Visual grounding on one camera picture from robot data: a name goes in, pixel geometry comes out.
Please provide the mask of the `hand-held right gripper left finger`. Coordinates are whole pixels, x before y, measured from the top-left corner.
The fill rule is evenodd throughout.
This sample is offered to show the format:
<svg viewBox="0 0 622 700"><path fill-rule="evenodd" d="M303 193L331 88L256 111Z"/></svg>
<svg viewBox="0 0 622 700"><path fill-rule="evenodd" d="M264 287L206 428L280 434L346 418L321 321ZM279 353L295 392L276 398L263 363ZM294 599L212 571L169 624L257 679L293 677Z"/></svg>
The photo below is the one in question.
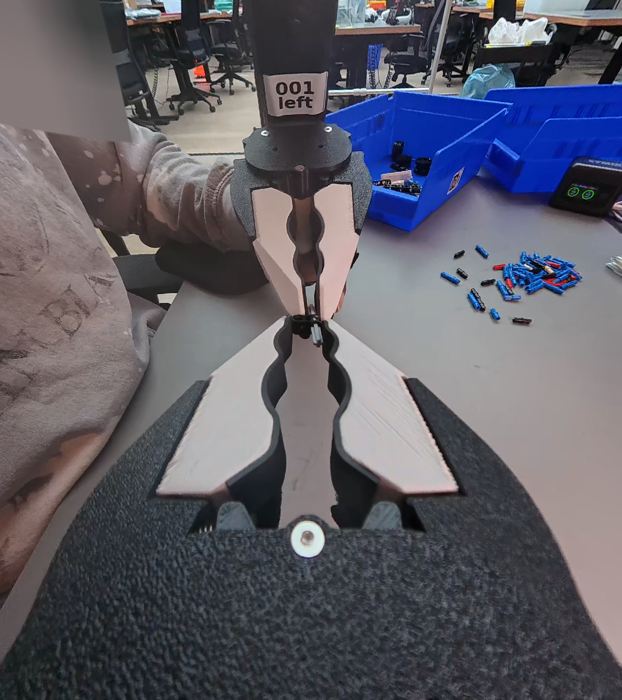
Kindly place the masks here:
<svg viewBox="0 0 622 700"><path fill-rule="evenodd" d="M292 322L282 317L210 376L156 493L267 500L286 470L277 403L287 388Z"/></svg>

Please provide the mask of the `black toy connector assembly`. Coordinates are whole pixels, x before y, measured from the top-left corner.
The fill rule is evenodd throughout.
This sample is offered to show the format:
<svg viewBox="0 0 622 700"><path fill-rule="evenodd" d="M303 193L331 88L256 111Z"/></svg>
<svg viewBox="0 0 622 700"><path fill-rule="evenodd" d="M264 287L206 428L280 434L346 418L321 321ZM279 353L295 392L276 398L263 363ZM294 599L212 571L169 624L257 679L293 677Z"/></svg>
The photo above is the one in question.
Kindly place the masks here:
<svg viewBox="0 0 622 700"><path fill-rule="evenodd" d="M324 343L322 320L316 313L315 304L311 303L307 308L308 313L291 316L292 332L302 339L310 338L313 345L321 347Z"/></svg>

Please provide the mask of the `black device with green display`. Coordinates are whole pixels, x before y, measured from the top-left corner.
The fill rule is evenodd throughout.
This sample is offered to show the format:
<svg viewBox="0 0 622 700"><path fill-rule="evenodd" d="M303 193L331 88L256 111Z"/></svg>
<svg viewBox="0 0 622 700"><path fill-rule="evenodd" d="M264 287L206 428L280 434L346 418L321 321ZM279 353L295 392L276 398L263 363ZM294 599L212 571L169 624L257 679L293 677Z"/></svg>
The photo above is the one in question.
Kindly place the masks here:
<svg viewBox="0 0 622 700"><path fill-rule="evenodd" d="M549 206L604 218L622 196L622 162L575 158L549 200Z"/></svg>

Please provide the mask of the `wooden office table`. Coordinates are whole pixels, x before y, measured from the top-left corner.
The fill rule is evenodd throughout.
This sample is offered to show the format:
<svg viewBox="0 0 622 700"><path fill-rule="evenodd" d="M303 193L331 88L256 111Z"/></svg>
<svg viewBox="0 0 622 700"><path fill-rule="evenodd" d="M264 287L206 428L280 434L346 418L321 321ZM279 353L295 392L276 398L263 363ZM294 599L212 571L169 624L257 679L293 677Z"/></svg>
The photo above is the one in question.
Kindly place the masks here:
<svg viewBox="0 0 622 700"><path fill-rule="evenodd" d="M622 11L618 10L593 10L580 12L561 13L527 13L523 17L527 20L534 20L541 16L546 17L551 23L562 24L567 27L577 27L579 29L604 30L614 36L622 37ZM622 68L622 41L615 50L613 57L607 64L599 84L612 84Z"/></svg>

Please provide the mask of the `blue plastic bin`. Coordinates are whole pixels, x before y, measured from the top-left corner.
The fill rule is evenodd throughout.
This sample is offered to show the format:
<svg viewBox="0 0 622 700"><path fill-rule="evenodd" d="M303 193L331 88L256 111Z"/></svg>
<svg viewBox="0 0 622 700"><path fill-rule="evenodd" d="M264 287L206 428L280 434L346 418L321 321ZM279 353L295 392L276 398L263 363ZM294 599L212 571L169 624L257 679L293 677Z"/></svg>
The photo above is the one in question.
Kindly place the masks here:
<svg viewBox="0 0 622 700"><path fill-rule="evenodd" d="M622 162L622 117L548 119L523 127L504 128L484 161L510 192L553 192L577 157Z"/></svg>
<svg viewBox="0 0 622 700"><path fill-rule="evenodd" d="M490 90L486 99L510 104L506 124L541 126L549 119L622 117L622 84Z"/></svg>

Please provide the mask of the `black office chair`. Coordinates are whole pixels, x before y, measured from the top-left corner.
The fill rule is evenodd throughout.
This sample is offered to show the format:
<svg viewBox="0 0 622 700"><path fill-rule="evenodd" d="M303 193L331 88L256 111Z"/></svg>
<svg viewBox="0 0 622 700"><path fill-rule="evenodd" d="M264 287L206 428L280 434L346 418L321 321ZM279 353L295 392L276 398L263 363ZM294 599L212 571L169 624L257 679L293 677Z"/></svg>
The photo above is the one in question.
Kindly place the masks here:
<svg viewBox="0 0 622 700"><path fill-rule="evenodd" d="M183 116L184 104L203 102L208 105L210 112L216 112L216 107L209 101L211 94L195 87L189 74L189 71L198 66L208 66L211 57L200 30L187 30L181 23L177 23L172 25L170 37L173 52L170 63L180 90L178 94L167 98L170 109Z"/></svg>
<svg viewBox="0 0 622 700"><path fill-rule="evenodd" d="M118 82L124 105L131 109L127 117L133 123L158 130L169 118L160 115L146 76L132 54L128 30L110 35Z"/></svg>
<svg viewBox="0 0 622 700"><path fill-rule="evenodd" d="M216 87L224 89L228 87L233 95L234 81L241 82L246 88L256 92L255 83L239 75L235 67L249 63L242 41L242 23L239 18L217 19L208 24L212 39L211 56L219 61L216 71L211 73L211 92L216 92Z"/></svg>
<svg viewBox="0 0 622 700"><path fill-rule="evenodd" d="M422 34L410 34L403 36L394 50L389 50L384 58L384 63L389 65L390 71L384 87L388 82L396 83L399 76L403 79L397 84L399 89L411 88L407 82L409 76L414 74L429 74L434 54L438 45L437 34L425 38Z"/></svg>

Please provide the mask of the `teal plastic bag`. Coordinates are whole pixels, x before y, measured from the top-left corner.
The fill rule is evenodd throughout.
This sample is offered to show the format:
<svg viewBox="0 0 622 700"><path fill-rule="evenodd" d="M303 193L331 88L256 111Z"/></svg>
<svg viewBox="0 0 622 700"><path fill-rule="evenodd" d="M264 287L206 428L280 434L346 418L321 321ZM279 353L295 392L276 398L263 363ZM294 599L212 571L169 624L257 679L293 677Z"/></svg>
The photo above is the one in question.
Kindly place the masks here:
<svg viewBox="0 0 622 700"><path fill-rule="evenodd" d="M490 90L516 88L515 76L508 65L484 65L475 68L462 87L460 97L484 100Z"/></svg>

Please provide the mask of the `pile of small toy pins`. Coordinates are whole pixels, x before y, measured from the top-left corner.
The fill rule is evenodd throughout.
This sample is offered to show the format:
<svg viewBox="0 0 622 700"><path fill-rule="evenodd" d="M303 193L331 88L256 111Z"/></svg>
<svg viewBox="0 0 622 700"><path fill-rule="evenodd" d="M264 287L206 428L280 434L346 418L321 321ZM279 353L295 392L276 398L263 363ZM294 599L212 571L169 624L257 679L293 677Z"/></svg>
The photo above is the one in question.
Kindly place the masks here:
<svg viewBox="0 0 622 700"><path fill-rule="evenodd" d="M452 269L440 271L439 277L455 288L460 287L471 310L489 317L495 324L504 320L499 308L494 306L495 300L511 306L509 322L513 326L528 327L533 323L532 318L516 314L524 298L540 292L562 296L583 281L573 261L535 251L523 250L512 260L493 264L481 276L471 275L459 265L465 255L464 249L456 251Z"/></svg>

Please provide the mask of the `white plastic bag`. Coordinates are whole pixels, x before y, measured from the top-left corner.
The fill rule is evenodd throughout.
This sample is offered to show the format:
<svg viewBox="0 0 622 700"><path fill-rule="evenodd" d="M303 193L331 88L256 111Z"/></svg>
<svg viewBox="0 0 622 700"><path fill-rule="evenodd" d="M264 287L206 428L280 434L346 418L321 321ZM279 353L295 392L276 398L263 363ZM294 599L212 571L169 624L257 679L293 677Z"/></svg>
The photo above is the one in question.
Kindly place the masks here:
<svg viewBox="0 0 622 700"><path fill-rule="evenodd" d="M550 27L548 18L509 22L499 18L490 28L486 44L488 46L527 46L534 43L548 44L556 28Z"/></svg>

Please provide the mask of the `person's grey sweatshirt torso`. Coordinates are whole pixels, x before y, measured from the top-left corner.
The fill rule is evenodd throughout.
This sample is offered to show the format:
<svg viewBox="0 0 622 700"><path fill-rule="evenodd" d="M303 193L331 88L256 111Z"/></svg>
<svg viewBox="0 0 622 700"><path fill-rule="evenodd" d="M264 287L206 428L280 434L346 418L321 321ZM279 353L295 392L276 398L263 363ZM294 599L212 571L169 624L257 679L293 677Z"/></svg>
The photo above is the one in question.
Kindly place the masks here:
<svg viewBox="0 0 622 700"><path fill-rule="evenodd" d="M95 224L125 227L164 136L0 125L0 594L109 439L162 311L133 308Z"/></svg>

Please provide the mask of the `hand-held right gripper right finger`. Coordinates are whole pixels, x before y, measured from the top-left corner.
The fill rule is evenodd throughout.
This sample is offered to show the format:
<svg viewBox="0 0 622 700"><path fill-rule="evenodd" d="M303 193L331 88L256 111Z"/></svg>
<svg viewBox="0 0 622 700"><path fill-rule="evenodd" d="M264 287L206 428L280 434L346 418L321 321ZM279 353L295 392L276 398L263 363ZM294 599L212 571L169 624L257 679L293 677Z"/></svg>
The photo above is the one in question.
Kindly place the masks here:
<svg viewBox="0 0 622 700"><path fill-rule="evenodd" d="M338 496L456 494L406 375L334 320L325 322L323 350L338 402L330 460Z"/></svg>

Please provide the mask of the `blue bin with square tag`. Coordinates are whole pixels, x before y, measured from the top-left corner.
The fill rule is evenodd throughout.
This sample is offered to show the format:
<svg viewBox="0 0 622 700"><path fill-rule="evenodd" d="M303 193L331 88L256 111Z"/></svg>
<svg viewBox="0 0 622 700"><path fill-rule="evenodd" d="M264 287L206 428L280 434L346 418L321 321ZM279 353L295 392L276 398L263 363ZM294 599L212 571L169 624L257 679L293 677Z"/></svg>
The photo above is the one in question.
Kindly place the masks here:
<svg viewBox="0 0 622 700"><path fill-rule="evenodd" d="M508 109L499 101L398 90L330 113L326 122L350 133L373 180L389 171L397 141L414 160L431 159L426 176L413 175L419 197L373 188L368 218L412 231L477 174Z"/></svg>

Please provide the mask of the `person's left forearm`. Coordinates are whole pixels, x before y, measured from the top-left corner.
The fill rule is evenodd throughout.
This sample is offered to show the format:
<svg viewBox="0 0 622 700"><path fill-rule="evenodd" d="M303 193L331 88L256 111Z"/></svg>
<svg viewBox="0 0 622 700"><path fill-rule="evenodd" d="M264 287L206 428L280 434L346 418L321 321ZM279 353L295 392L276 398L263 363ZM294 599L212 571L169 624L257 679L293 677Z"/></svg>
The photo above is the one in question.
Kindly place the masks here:
<svg viewBox="0 0 622 700"><path fill-rule="evenodd" d="M177 241L250 250L230 195L232 165L207 166L162 133L128 127L129 141L46 134L93 224L153 248Z"/></svg>

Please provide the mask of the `heap of mixed toy parts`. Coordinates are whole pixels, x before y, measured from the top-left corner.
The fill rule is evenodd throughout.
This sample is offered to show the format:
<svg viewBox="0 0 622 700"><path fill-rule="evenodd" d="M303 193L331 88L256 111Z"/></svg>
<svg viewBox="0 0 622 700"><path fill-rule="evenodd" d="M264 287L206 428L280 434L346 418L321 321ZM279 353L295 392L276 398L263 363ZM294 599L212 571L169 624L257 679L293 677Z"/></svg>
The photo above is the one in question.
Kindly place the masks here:
<svg viewBox="0 0 622 700"><path fill-rule="evenodd" d="M412 170L386 172L378 179L373 180L372 184L375 187L408 194L414 197L419 197L422 190L421 185L413 179Z"/></svg>

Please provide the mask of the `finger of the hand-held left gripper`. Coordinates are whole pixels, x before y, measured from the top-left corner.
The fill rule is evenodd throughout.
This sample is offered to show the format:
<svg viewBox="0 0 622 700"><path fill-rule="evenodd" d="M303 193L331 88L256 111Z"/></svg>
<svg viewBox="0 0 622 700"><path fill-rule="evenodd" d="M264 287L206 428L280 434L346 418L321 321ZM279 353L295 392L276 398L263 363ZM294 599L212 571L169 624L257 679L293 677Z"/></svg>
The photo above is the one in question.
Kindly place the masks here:
<svg viewBox="0 0 622 700"><path fill-rule="evenodd" d="M314 195L314 207L322 224L317 244L320 267L316 306L319 318L329 320L339 307L359 243L351 185L335 183L319 190Z"/></svg>
<svg viewBox="0 0 622 700"><path fill-rule="evenodd" d="M258 260L287 313L304 316L304 284L295 268L296 243L288 226L293 200L274 188L253 190L251 200Z"/></svg>

